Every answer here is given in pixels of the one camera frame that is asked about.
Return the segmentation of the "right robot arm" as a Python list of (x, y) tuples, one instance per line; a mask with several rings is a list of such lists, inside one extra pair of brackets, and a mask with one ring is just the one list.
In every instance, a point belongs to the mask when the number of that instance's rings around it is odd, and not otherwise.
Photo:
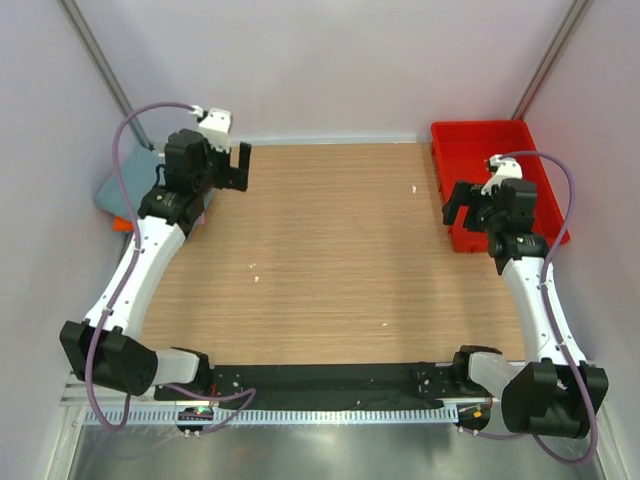
[(473, 352), (451, 370), (450, 381), (464, 396), (482, 388), (494, 395), (512, 433), (584, 438), (609, 382), (603, 369), (588, 364), (568, 328), (545, 261), (548, 243), (533, 230), (536, 201), (536, 186), (526, 180), (489, 188), (458, 181), (442, 208), (444, 224), (453, 224), (465, 207), (464, 228), (486, 234), (488, 254), (516, 306), (526, 353), (525, 366), (516, 368), (498, 353)]

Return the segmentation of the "grey-blue t shirt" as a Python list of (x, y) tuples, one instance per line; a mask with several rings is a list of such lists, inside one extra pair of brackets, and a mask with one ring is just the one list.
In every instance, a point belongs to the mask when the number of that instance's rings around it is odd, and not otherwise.
[[(136, 146), (129, 156), (121, 161), (120, 175), (135, 214), (138, 213), (143, 197), (155, 183), (156, 166), (163, 163), (164, 160), (159, 155), (139, 146)], [(133, 217), (126, 207), (115, 173), (112, 173), (99, 189), (94, 202), (98, 209), (132, 222)]]

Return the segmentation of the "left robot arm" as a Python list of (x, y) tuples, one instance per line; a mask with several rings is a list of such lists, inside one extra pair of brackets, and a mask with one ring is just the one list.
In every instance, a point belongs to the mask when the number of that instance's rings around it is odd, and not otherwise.
[(66, 322), (60, 342), (76, 378), (140, 396), (149, 388), (177, 384), (189, 399), (212, 387), (206, 355), (184, 348), (152, 350), (139, 343), (147, 309), (177, 251), (205, 210), (215, 189), (246, 191), (252, 146), (231, 152), (216, 148), (201, 133), (182, 129), (169, 136), (164, 161), (142, 197), (137, 231), (103, 294), (81, 322)]

